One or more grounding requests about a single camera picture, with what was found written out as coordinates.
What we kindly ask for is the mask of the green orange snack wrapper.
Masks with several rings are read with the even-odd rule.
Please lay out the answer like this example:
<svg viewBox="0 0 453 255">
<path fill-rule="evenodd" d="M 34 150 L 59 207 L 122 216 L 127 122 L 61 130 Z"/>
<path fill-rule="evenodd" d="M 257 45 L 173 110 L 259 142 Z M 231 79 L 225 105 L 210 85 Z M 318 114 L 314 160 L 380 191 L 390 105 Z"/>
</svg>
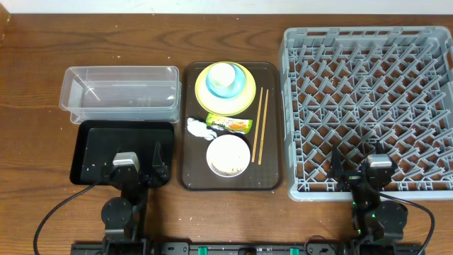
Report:
<svg viewBox="0 0 453 255">
<path fill-rule="evenodd" d="M 224 117 L 212 113 L 208 114 L 205 123 L 216 130 L 241 134 L 249 133 L 253 125 L 252 120 Z"/>
</svg>

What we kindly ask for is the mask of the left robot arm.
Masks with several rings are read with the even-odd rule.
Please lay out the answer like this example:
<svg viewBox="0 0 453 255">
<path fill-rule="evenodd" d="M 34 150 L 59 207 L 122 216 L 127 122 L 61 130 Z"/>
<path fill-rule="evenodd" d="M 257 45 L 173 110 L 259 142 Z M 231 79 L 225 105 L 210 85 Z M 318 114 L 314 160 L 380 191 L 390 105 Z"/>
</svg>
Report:
<svg viewBox="0 0 453 255">
<path fill-rule="evenodd" d="M 156 142 L 151 166 L 141 169 L 135 152 L 118 152 L 113 164 L 103 170 L 103 180 L 121 191 L 101 210 L 105 225 L 104 254 L 150 254 L 151 241 L 143 234 L 148 190 L 165 186 L 170 169 L 160 142 Z"/>
</svg>

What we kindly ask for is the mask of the white tissue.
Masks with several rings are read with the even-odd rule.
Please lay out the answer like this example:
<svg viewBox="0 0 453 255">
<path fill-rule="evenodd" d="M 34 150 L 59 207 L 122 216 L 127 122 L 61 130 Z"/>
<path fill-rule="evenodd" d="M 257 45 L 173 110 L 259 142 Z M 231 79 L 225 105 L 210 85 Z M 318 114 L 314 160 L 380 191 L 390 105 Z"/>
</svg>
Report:
<svg viewBox="0 0 453 255">
<path fill-rule="evenodd" d="M 209 129 L 205 123 L 194 118 L 187 119 L 187 130 L 190 134 L 208 141 L 217 138 L 217 133 L 214 130 Z"/>
</svg>

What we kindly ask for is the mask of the white bowl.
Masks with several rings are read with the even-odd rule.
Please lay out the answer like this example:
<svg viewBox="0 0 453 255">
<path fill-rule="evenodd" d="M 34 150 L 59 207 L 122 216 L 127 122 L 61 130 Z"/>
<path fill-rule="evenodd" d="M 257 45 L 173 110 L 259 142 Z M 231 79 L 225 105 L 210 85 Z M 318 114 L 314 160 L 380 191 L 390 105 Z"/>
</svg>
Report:
<svg viewBox="0 0 453 255">
<path fill-rule="evenodd" d="M 214 174 L 224 178 L 233 178 L 248 168 L 251 162 L 251 151 L 241 137 L 221 135 L 209 144 L 206 161 Z"/>
</svg>

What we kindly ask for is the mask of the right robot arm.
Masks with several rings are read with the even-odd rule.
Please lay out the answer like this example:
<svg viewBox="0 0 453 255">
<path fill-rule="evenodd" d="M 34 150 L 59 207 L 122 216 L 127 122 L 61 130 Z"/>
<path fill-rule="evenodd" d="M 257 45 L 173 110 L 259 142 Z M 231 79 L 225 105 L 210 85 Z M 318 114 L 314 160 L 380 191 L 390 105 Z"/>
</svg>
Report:
<svg viewBox="0 0 453 255">
<path fill-rule="evenodd" d="M 408 210 L 394 200 L 381 200 L 380 188 L 391 182 L 398 168 L 395 161 L 377 144 L 356 169 L 345 169 L 340 150 L 334 146 L 328 177 L 337 182 L 340 191 L 352 193 L 352 223 L 359 237 L 350 242 L 351 254 L 384 254 L 395 252 L 394 243 L 403 239 Z"/>
</svg>

